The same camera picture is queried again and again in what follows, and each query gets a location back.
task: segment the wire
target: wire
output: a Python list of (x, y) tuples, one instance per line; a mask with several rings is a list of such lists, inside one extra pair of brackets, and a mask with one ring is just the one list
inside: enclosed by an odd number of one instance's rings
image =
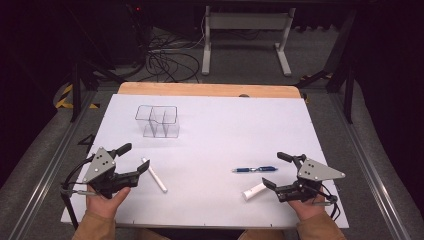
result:
[[(321, 183), (321, 186), (328, 192), (328, 194), (330, 195), (330, 196), (333, 196), (333, 194), (331, 194), (331, 192), (330, 192), (330, 190), (328, 190), (328, 188), (326, 187), (326, 186), (324, 186), (324, 184), (322, 184)], [(330, 215), (330, 217), (334, 220), (334, 221), (336, 221), (337, 220), (337, 218), (339, 218), (339, 216), (340, 216), (340, 214), (341, 214), (341, 211), (340, 211), (340, 208), (339, 208), (339, 205), (337, 205), (337, 202), (335, 202), (334, 203), (334, 208), (333, 208), (333, 211), (331, 212), (331, 215)]]

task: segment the white board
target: white board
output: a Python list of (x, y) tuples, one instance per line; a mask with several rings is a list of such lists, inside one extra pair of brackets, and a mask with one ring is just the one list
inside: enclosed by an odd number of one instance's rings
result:
[[(178, 138), (146, 138), (135, 120), (140, 105), (176, 106)], [(91, 149), (132, 150), (115, 159), (116, 172), (135, 171), (142, 157), (168, 189), (163, 193), (145, 172), (139, 186), (119, 207), (116, 221), (137, 227), (292, 228), (298, 219), (287, 203), (266, 189), (249, 201), (242, 192), (262, 177), (278, 186), (296, 180), (296, 167), (276, 157), (306, 154), (326, 164), (303, 99), (191, 96), (112, 97)], [(271, 173), (232, 173), (233, 168), (274, 166)], [(88, 169), (81, 171), (78, 181)], [(337, 195), (333, 181), (324, 184)], [(84, 189), (77, 185), (75, 189)], [(80, 221), (85, 196), (74, 194), (72, 204)], [(349, 227), (340, 198), (339, 227)], [(332, 206), (326, 210), (330, 213)], [(71, 222), (65, 209), (62, 222)]]

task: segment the white marker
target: white marker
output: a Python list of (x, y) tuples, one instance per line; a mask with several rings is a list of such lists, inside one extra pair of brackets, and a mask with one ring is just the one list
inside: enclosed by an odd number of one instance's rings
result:
[[(141, 159), (144, 163), (147, 161), (146, 158), (142, 158)], [(162, 181), (159, 179), (158, 175), (156, 175), (156, 173), (153, 171), (153, 168), (149, 166), (149, 172), (152, 175), (152, 177), (155, 179), (156, 183), (159, 185), (160, 189), (162, 189), (162, 191), (164, 193), (168, 192), (168, 189), (166, 189), (165, 185), (163, 185)]]
[(266, 186), (263, 183), (260, 183), (257, 186), (254, 186), (253, 188), (247, 191), (244, 191), (243, 192), (244, 200), (247, 202), (247, 200), (251, 199), (252, 197), (254, 197), (255, 195), (257, 195), (258, 193), (262, 192), (265, 189), (266, 189)]

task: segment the table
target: table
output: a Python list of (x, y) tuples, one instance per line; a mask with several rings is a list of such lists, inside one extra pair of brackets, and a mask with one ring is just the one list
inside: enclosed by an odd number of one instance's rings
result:
[[(241, 94), (250, 98), (238, 97)], [(178, 138), (143, 138), (134, 119), (138, 105), (170, 102), (178, 106)], [(117, 213), (121, 226), (293, 228), (298, 221), (294, 211), (279, 203), (274, 192), (265, 190), (249, 201), (241, 193), (259, 184), (261, 176), (278, 185), (296, 180), (296, 168), (277, 159), (277, 151), (305, 153), (325, 163), (305, 103), (296, 88), (287, 86), (124, 83), (108, 106), (92, 151), (100, 146), (111, 150), (127, 142), (133, 149), (115, 159), (116, 172), (134, 171), (142, 156), (150, 158), (169, 191), (163, 193), (149, 173), (142, 174), (139, 186)], [(279, 170), (231, 172), (259, 165)], [(81, 170), (79, 181), (87, 168)], [(337, 195), (332, 181), (324, 183)], [(71, 200), (81, 220), (85, 197), (74, 194)], [(337, 223), (348, 227), (341, 202), (339, 206), (342, 215)], [(70, 222), (66, 210), (62, 221)]]

